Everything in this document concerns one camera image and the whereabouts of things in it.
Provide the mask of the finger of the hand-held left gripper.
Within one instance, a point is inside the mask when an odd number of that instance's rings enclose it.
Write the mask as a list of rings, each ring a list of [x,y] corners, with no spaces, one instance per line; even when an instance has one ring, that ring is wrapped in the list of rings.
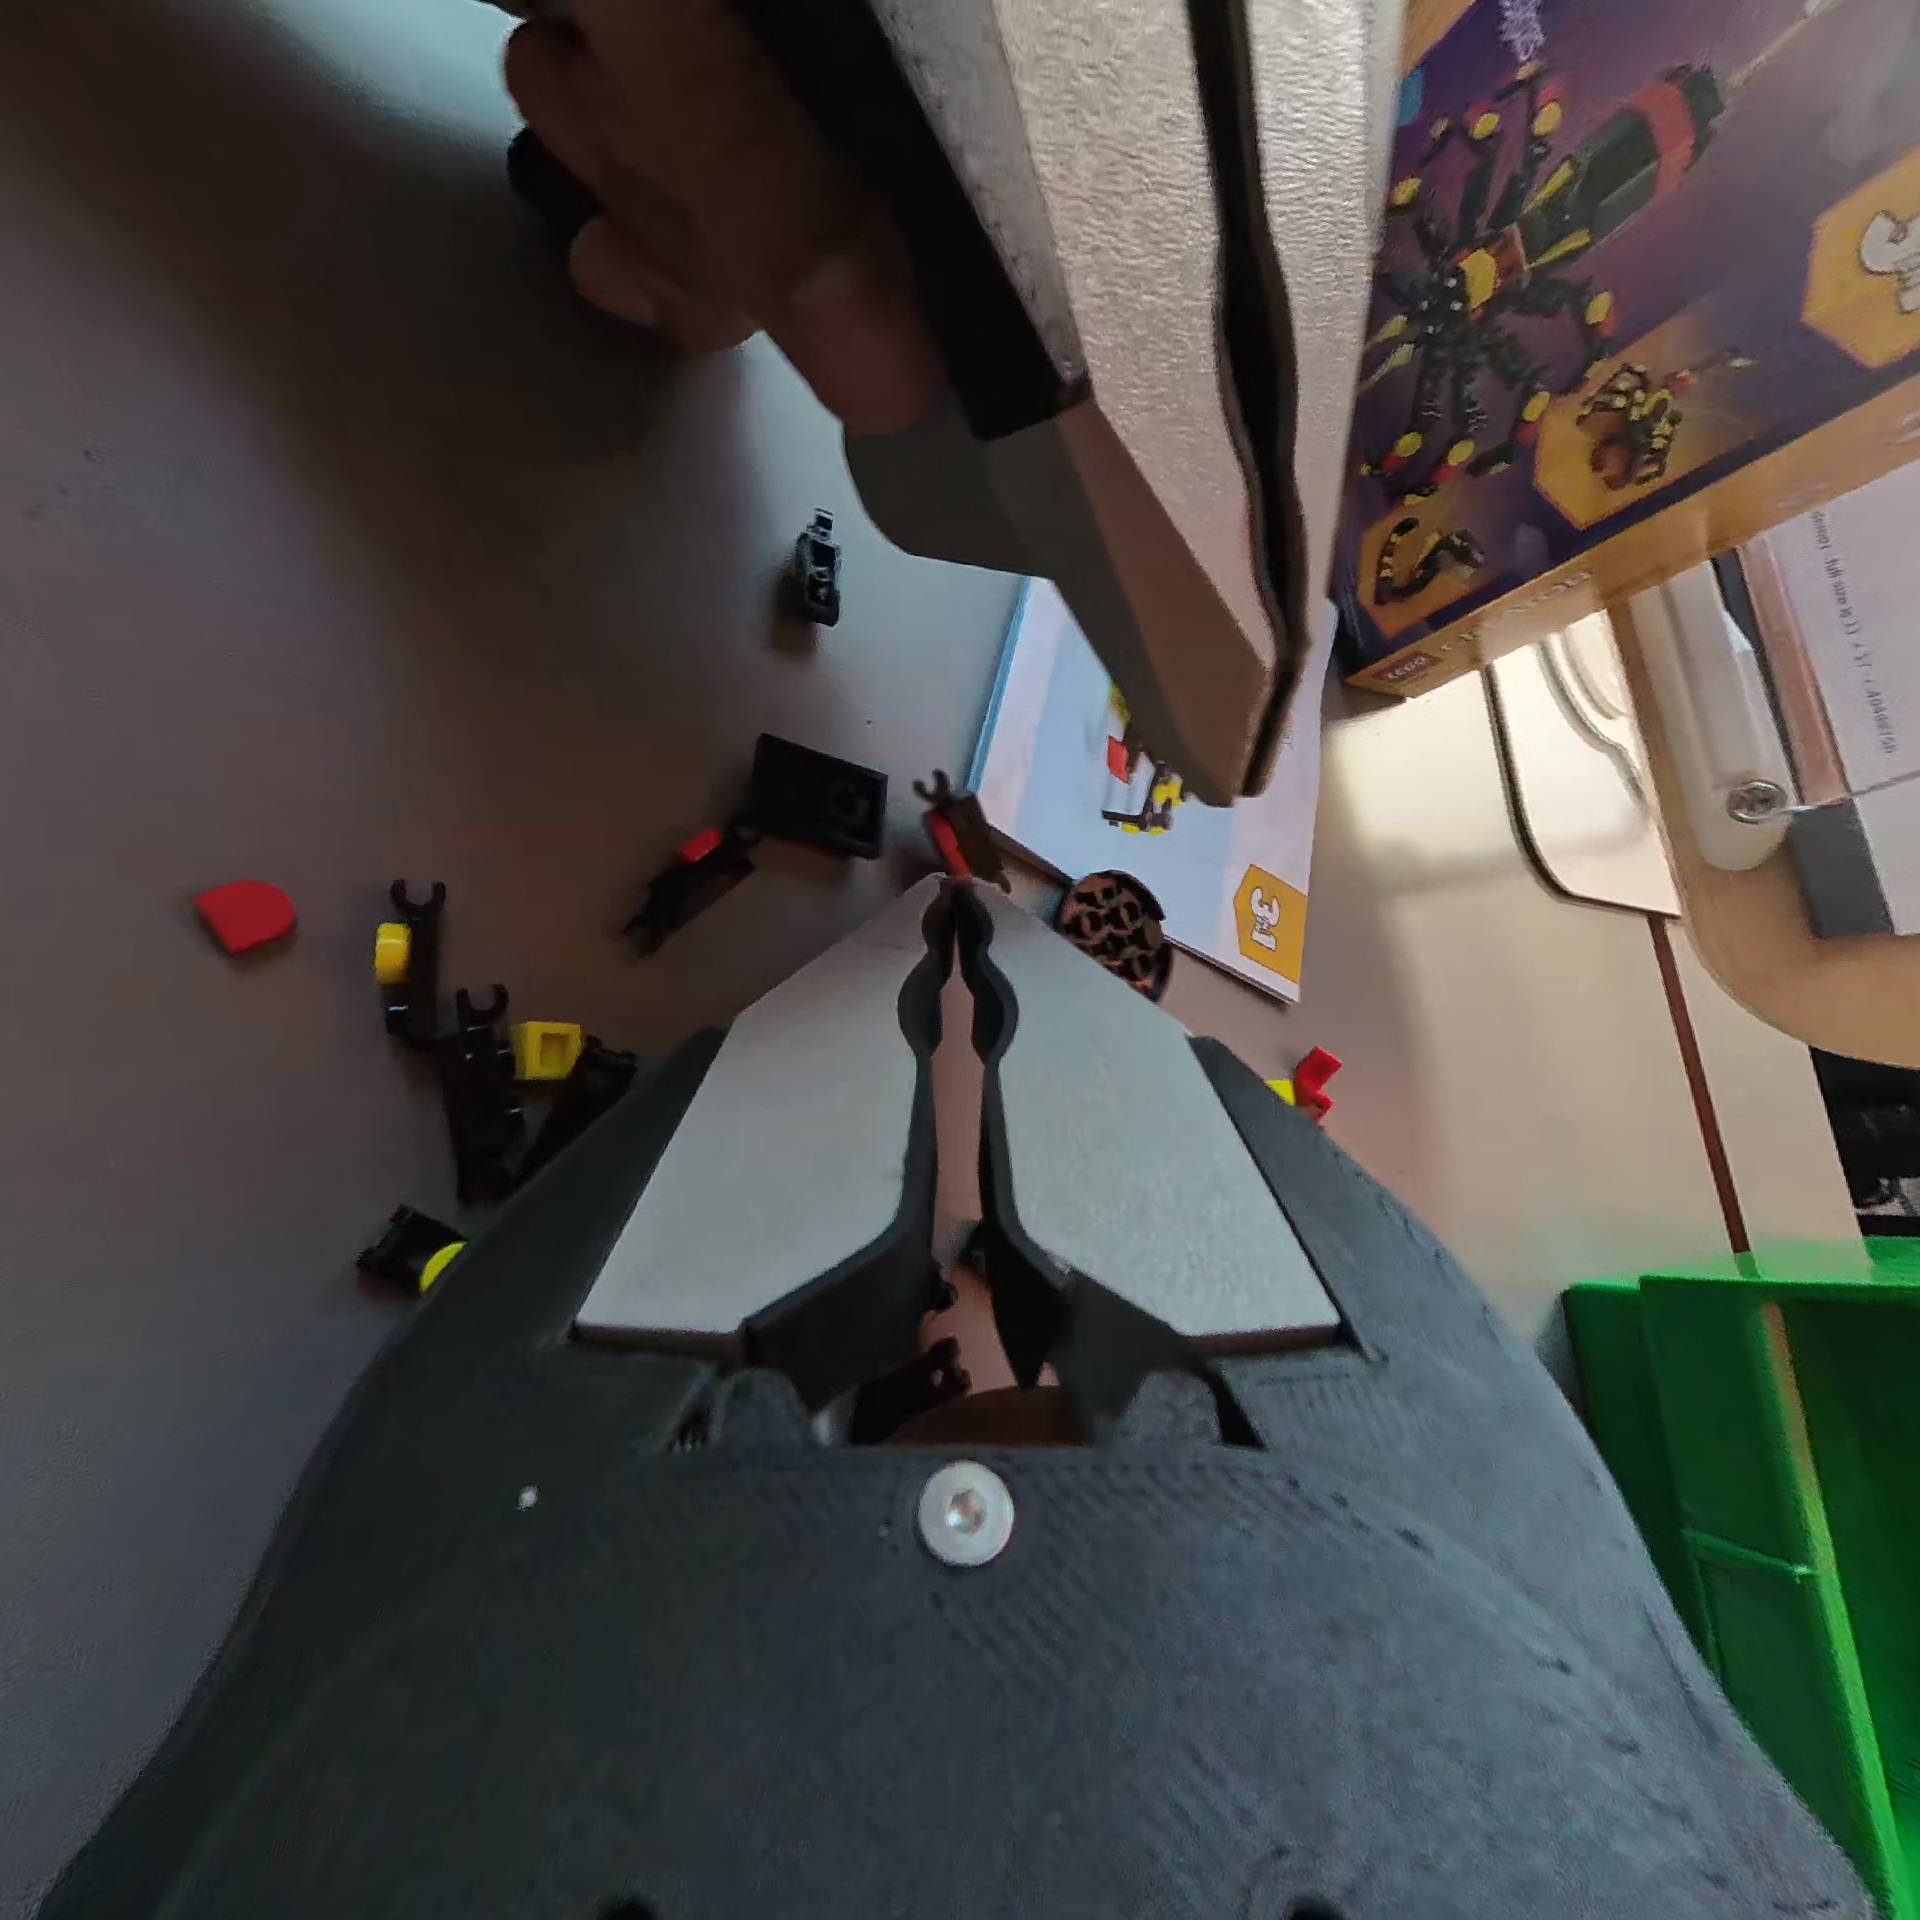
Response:
[[[1404,5],[1253,1],[1240,11],[1265,233],[1287,294],[1289,470],[1304,518],[1291,585],[1317,607],[1329,590],[1372,299]]]
[[[1144,741],[1197,797],[1250,797],[1304,676],[1306,532],[1242,5],[994,6],[1096,395],[1202,569],[1131,635],[1066,600]]]

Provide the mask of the pile of lego pieces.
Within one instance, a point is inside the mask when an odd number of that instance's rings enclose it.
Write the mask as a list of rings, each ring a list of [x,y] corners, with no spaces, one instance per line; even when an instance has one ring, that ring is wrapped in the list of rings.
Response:
[[[1112,684],[1127,707],[1131,745],[1165,756],[1145,745],[1139,718]],[[659,953],[748,881],[769,843],[840,862],[879,860],[888,801],[885,772],[761,733],[731,811],[666,856],[642,884],[621,937],[635,953]],[[416,892],[407,877],[396,877],[387,915],[372,931],[370,972],[391,1040],[433,1062],[458,1203],[485,1208],[500,1204],[597,1123],[626,1093],[639,1065],[626,1049],[588,1035],[576,1021],[512,1019],[512,998],[499,982],[483,998],[447,997],[444,915],[441,880]],[[1153,1000],[1164,997],[1186,953],[1169,940],[1161,902],[1117,871],[1066,880],[1052,923]]]

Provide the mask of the person's left hand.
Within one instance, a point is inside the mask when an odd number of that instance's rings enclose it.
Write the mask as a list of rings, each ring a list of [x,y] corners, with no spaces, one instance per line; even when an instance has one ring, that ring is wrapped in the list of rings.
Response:
[[[684,352],[764,334],[824,409],[892,436],[951,381],[889,207],[725,1],[503,5],[521,123],[595,201],[579,292]]]

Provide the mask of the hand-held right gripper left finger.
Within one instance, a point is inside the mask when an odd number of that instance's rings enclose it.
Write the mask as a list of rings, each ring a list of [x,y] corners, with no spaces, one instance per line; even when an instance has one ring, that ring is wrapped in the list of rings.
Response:
[[[908,889],[731,1021],[576,1340],[772,1371],[805,1405],[914,1358],[936,1283],[948,907],[945,884]]]

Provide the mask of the open spider instruction booklet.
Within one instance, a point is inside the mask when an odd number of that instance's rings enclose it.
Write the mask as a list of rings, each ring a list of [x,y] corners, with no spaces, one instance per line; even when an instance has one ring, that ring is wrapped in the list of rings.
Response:
[[[1213,807],[1130,741],[1130,711],[1056,585],[1015,600],[967,789],[987,828],[1059,876],[1135,876],[1185,953],[1296,1000],[1306,965],[1323,700],[1338,616],[1313,613],[1304,702],[1261,793]]]

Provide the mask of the purple lego set box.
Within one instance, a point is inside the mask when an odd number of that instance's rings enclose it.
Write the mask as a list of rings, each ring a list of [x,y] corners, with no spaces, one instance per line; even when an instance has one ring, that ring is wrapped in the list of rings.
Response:
[[[1916,462],[1916,1],[1468,5],[1409,68],[1335,543],[1413,696]]]

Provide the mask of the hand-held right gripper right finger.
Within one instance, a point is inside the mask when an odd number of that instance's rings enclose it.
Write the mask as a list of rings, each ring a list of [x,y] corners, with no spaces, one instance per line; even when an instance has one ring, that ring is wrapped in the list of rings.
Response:
[[[1338,1300],[1181,1024],[1002,896],[963,889],[977,1181],[1000,1342],[1082,1420],[1153,1376],[1341,1342]]]

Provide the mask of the green plastic bin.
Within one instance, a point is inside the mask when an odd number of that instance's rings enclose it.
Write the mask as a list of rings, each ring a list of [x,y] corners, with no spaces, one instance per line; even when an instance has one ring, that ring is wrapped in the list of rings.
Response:
[[[1695,1645],[1885,1915],[1917,1915],[1917,1267],[1589,1280],[1591,1437]]]

